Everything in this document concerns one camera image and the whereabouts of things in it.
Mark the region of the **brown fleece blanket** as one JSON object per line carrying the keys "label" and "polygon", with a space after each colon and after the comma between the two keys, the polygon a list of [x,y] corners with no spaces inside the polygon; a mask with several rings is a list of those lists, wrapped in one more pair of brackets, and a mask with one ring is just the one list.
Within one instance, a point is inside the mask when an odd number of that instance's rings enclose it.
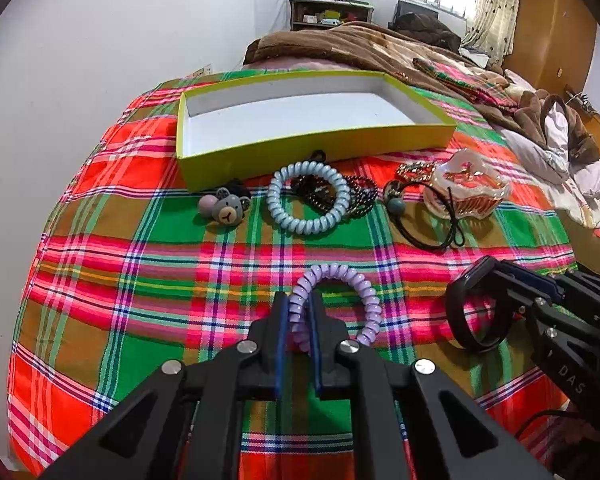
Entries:
{"label": "brown fleece blanket", "polygon": [[492,70],[485,70],[451,51],[430,46],[424,42],[392,32],[389,29],[364,22],[353,22],[331,29],[302,29],[298,32],[273,32],[254,40],[244,57],[246,65],[262,63],[274,58],[313,58],[358,70],[384,72],[409,86],[438,92],[454,99],[463,99],[482,114],[488,122],[508,130],[524,132],[522,121],[514,116],[520,109],[509,112],[498,107],[475,104],[413,65],[413,58],[449,65],[465,74],[475,74],[501,84],[505,90],[507,79]]}

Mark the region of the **translucent pink hair claw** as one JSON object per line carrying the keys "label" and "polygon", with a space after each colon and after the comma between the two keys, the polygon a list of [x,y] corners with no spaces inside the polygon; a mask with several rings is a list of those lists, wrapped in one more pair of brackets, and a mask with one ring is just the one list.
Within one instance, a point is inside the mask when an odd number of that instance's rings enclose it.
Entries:
{"label": "translucent pink hair claw", "polygon": [[480,154],[457,151],[447,162],[435,162],[422,198],[435,216],[450,220],[450,207],[457,219],[488,218],[510,195],[509,180]]}

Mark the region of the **colourful plaid blanket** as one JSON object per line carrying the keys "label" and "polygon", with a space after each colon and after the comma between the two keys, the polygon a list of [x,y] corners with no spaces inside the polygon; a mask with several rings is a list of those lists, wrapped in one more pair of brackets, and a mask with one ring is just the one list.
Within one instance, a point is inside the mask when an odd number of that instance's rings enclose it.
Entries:
{"label": "colourful plaid blanket", "polygon": [[50,214],[24,285],[7,375],[7,427],[17,460],[34,474],[161,363],[196,363],[247,335],[279,290],[309,266],[343,262],[376,288],[386,359],[433,360],[542,463],[564,442],[566,397],[532,363],[516,325],[486,356],[454,347],[444,291],[483,255],[539,273],[576,263],[540,186],[469,103],[427,92],[456,123],[445,160],[469,148],[509,178],[512,194],[466,242],[441,255],[408,246],[376,206],[320,238],[292,237],[268,220],[265,179],[250,182],[248,219],[234,230],[200,220],[175,158],[176,112],[195,77],[138,96],[111,125]]}

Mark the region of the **yellow-green cardboard box tray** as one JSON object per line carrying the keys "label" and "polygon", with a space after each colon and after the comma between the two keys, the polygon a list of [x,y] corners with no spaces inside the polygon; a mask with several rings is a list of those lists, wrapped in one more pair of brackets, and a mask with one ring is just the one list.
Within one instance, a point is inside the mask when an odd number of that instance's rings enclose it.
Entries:
{"label": "yellow-green cardboard box tray", "polygon": [[272,174],[316,150],[331,162],[446,148],[456,123],[393,76],[299,70],[181,95],[176,158],[189,192]]}

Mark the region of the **wooden shelf with clutter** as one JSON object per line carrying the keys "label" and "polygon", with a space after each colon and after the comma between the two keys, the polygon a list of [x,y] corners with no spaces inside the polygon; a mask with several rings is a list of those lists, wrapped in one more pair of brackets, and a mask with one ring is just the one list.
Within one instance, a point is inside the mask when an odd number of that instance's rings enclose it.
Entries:
{"label": "wooden shelf with clutter", "polygon": [[349,22],[372,20],[375,8],[358,0],[288,0],[290,7],[289,28],[292,32],[302,29],[330,29]]}

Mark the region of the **white pink bedding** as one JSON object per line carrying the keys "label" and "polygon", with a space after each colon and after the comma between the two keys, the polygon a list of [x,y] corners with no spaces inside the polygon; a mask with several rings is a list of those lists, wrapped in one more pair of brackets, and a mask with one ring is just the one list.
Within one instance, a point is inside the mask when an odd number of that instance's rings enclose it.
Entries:
{"label": "white pink bedding", "polygon": [[542,182],[550,202],[600,237],[600,149],[577,111],[559,96],[506,70],[505,92],[520,109],[523,133],[496,126],[521,166]]}

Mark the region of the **patterned curtain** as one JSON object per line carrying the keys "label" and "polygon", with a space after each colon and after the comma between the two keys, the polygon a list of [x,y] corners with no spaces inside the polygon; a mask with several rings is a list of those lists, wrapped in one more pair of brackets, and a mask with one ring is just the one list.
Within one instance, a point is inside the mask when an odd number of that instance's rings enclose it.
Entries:
{"label": "patterned curtain", "polygon": [[514,50],[518,10],[519,0],[476,0],[462,46],[483,51],[491,64],[501,66]]}

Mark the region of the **gold rhinestone brooch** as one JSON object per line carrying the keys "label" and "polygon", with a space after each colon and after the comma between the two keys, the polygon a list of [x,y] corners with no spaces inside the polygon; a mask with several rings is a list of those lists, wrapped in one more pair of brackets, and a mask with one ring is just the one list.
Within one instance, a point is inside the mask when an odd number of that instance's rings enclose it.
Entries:
{"label": "gold rhinestone brooch", "polygon": [[396,177],[406,184],[429,184],[435,169],[434,162],[423,162],[422,160],[404,162],[396,168]]}

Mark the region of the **folded plaid cloth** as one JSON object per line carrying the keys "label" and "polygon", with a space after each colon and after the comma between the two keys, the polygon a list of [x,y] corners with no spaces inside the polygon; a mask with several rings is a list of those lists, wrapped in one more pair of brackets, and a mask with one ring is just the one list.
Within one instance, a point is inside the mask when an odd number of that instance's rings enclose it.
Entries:
{"label": "folded plaid cloth", "polygon": [[413,65],[475,104],[498,107],[509,112],[518,107],[517,102],[497,82],[475,74],[465,74],[452,66],[426,61],[423,58],[413,58]]}

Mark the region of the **dark jacket on chair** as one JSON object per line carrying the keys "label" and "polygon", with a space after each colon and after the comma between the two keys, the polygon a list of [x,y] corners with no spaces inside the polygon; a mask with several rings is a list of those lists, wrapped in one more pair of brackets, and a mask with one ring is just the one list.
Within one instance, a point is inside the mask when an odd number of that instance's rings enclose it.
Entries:
{"label": "dark jacket on chair", "polygon": [[439,47],[453,53],[460,52],[460,36],[438,20],[438,12],[417,4],[398,0],[388,29],[401,35]]}

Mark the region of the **black fitness band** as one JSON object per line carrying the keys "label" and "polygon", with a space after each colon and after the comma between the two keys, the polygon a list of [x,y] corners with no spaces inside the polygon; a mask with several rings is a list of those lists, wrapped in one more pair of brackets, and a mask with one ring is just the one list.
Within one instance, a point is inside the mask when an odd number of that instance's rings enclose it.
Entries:
{"label": "black fitness band", "polygon": [[494,257],[481,257],[446,286],[446,319],[455,340],[471,353],[495,349],[513,324],[504,283],[495,274],[499,264]]}

